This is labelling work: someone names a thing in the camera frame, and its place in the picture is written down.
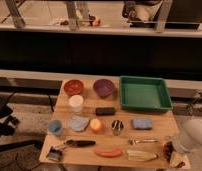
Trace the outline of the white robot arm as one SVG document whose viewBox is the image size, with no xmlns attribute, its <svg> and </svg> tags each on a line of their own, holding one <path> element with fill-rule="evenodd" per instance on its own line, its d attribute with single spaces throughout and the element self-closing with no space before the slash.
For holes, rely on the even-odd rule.
<svg viewBox="0 0 202 171">
<path fill-rule="evenodd" d="M 172 138 L 174 150 L 178 153 L 191 153 L 202 146 L 202 119 L 190 119 L 183 129 Z"/>
</svg>

